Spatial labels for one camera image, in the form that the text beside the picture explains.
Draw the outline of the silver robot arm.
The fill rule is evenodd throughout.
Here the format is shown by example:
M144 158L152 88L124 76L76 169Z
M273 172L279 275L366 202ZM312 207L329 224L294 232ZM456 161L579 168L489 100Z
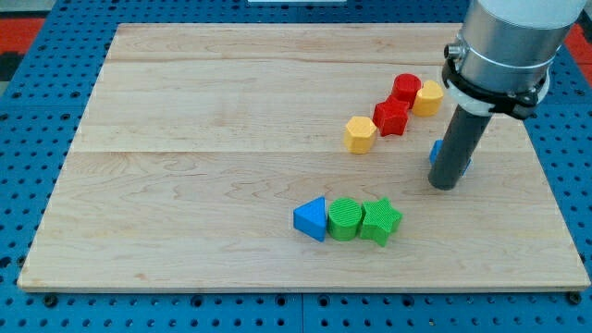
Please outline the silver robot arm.
M586 0L474 0L444 48L442 80L477 117L530 117L549 91L549 68Z

